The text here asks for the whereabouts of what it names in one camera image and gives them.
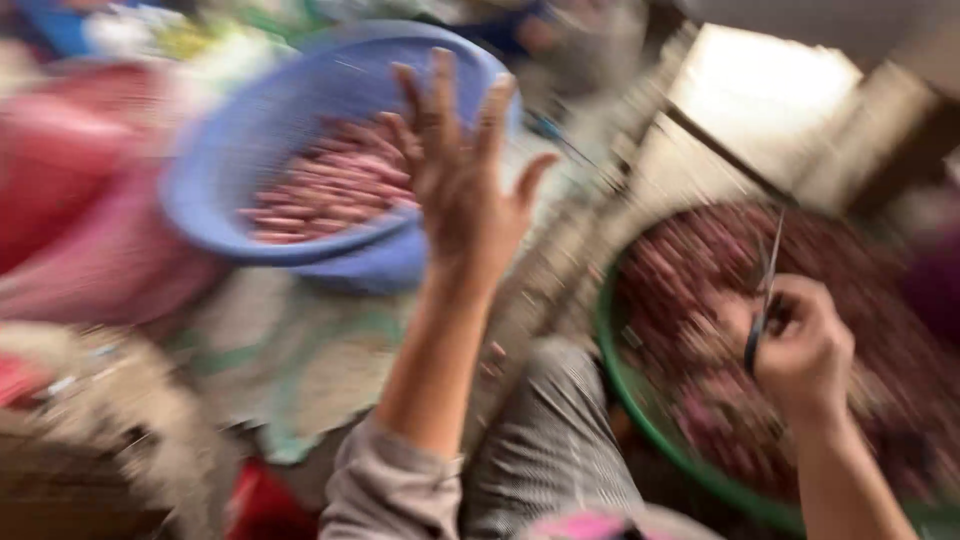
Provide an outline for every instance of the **blue item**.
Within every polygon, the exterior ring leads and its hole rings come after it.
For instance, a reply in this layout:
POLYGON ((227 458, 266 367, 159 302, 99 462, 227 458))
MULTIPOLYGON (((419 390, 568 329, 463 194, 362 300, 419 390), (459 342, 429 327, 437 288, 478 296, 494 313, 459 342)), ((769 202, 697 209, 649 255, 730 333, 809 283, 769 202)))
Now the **blue item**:
MULTIPOLYGON (((418 211, 394 209, 368 223, 371 230, 270 245, 249 240, 250 226, 235 211, 254 206, 257 188, 322 134, 320 116, 369 118, 382 110, 400 109, 391 62, 414 66, 423 80, 429 73, 430 49, 438 46, 457 56, 457 104, 461 120, 471 126, 486 88, 498 73, 506 72, 490 53, 446 30, 410 21, 364 21, 330 29, 308 43, 301 58, 241 89, 181 138, 181 157, 160 188, 167 216, 204 249, 239 262, 272 266, 312 265, 343 256, 419 223, 418 211)), ((511 131, 519 119, 517 97, 507 117, 511 131)), ((346 263, 336 264, 342 273, 346 263)), ((319 269, 317 275, 328 271, 319 269)))
MULTIPOLYGON (((39 30, 61 57, 75 57, 90 54, 90 47, 84 38, 82 24, 86 12, 66 8, 61 0, 14 0, 24 17, 39 30)), ((114 4, 151 6, 156 2, 137 2, 135 0, 116 0, 114 4)))
POLYGON ((426 266, 426 237, 417 224, 373 245, 291 272, 324 288, 347 293, 392 294, 420 284, 426 266))

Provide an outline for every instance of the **gray shirt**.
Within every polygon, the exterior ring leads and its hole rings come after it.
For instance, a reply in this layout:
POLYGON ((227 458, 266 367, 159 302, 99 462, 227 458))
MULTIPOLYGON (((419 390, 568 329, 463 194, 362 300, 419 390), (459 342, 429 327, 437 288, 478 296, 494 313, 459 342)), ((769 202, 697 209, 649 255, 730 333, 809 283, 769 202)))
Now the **gray shirt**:
MULTIPOLYGON (((411 446, 369 416, 344 441, 327 485, 322 540, 457 540, 462 459, 411 446)), ((723 540, 700 524, 651 504, 630 516, 658 540, 723 540)))

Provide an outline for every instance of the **forearm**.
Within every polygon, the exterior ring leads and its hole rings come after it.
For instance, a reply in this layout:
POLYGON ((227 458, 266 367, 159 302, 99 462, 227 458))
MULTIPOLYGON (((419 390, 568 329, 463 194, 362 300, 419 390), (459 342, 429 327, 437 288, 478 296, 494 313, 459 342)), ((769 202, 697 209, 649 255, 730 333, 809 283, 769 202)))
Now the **forearm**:
POLYGON ((473 368, 495 280, 430 269, 375 417, 416 448, 460 449, 473 368))
POLYGON ((917 539, 849 415, 796 440, 807 538, 917 539))

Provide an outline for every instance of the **scissors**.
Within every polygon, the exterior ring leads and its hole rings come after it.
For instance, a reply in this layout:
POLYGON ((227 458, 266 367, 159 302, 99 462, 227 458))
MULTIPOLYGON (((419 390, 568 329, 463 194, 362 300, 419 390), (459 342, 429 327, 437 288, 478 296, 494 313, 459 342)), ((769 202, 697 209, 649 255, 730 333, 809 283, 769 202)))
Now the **scissors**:
POLYGON ((759 250, 761 263, 766 265, 759 286, 763 290, 763 309, 754 317, 754 322, 750 326, 750 334, 747 335, 747 347, 743 351, 743 367, 746 368, 751 377, 754 376, 756 347, 759 345, 760 337, 767 330, 767 322, 780 311, 783 301, 782 295, 774 294, 774 275, 777 273, 777 253, 780 251, 780 234, 783 232, 783 216, 785 215, 786 209, 782 209, 780 220, 777 223, 777 234, 774 235, 774 247, 770 251, 770 256, 766 256, 762 245, 759 250))

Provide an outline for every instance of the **gray sleeve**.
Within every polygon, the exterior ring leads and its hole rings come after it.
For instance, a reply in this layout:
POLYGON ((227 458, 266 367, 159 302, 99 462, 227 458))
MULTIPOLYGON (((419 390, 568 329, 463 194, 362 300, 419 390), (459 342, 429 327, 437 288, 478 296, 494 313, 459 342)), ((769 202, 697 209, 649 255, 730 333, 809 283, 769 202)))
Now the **gray sleeve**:
POLYGON ((460 459, 418 450, 368 416, 337 454, 321 540, 456 540, 460 467, 460 459))

